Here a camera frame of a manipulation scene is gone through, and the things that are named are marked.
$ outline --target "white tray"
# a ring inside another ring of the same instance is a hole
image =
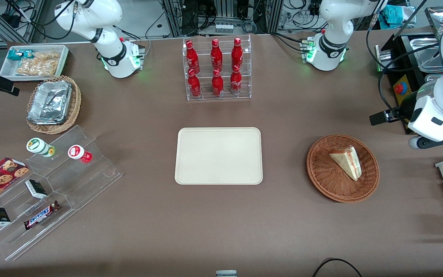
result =
[[[27,82],[27,81],[43,81],[47,79],[51,79],[52,77],[59,77],[63,72],[65,67],[66,58],[68,55],[68,48],[61,44],[44,44],[44,45],[20,45],[20,46],[11,46],[8,49],[8,52],[12,49],[22,49],[22,50],[34,50],[39,52],[58,52],[61,54],[59,58],[58,67],[56,69],[56,73],[54,76],[46,77],[46,76],[23,76],[17,75],[16,70],[20,66],[20,61],[13,61],[9,58],[5,58],[3,62],[3,66],[0,70],[0,76],[5,77],[8,80],[14,82]]]
[[[258,128],[183,128],[177,138],[175,181],[181,185],[262,182]]]

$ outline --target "red button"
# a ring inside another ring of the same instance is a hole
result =
[[[394,92],[397,94],[403,93],[403,90],[404,90],[404,86],[402,84],[399,84],[394,87]]]

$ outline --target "white bottle cap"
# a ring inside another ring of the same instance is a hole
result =
[[[69,158],[78,160],[85,154],[85,149],[79,145],[73,145],[69,147],[68,156]]]
[[[38,137],[34,137],[31,140],[27,142],[27,150],[34,153],[34,154],[40,154],[41,152],[44,152],[45,147],[47,146],[47,143],[45,143],[44,140]]]

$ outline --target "clear acrylic tiered shelf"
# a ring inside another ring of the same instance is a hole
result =
[[[122,176],[102,155],[94,140],[93,135],[76,125],[50,143],[56,148],[52,157],[31,156],[27,162],[33,172],[27,173],[0,195],[0,207],[6,209],[11,220],[11,224],[0,227],[0,249],[5,260],[18,258]],[[93,159],[88,164],[68,157],[67,150],[74,144],[92,153]],[[25,186],[28,179],[39,181],[48,196],[42,200],[32,197]],[[30,230],[25,230],[23,222],[55,200],[61,208]]]
[[[230,93],[230,75],[232,74],[232,49],[233,40],[239,37],[241,39],[241,46],[244,51],[243,63],[240,70],[242,75],[242,88],[239,95],[233,95]],[[213,89],[211,85],[211,78],[213,77],[213,66],[211,65],[211,40],[204,41],[203,38],[190,37],[189,39],[183,40],[182,48],[182,58],[184,64],[184,77],[186,79],[186,95],[188,100],[235,100],[240,98],[251,98],[251,37],[249,35],[227,35],[223,37],[214,37],[220,42],[220,49],[223,53],[223,70],[221,72],[221,77],[223,78],[223,89],[225,93],[222,98],[216,98],[213,96]],[[186,41],[191,40],[199,57],[199,68],[200,72],[197,74],[199,78],[199,83],[201,85],[201,97],[194,98],[189,90],[188,85],[188,63],[186,59]]]

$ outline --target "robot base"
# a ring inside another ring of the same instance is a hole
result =
[[[327,54],[322,49],[320,49],[320,37],[322,37],[322,34],[318,33],[314,37],[308,37],[305,44],[300,44],[300,49],[302,51],[306,51],[306,53],[302,53],[302,61],[303,63],[309,63],[313,65],[318,70],[334,70],[345,58],[346,49],[343,49],[343,53],[340,57],[337,56],[335,58],[329,58]]]
[[[102,58],[105,69],[116,78],[125,78],[137,70],[143,70],[145,49],[139,48],[137,44],[133,44],[132,42],[124,41],[123,44],[126,46],[126,53],[117,65],[107,65]]]

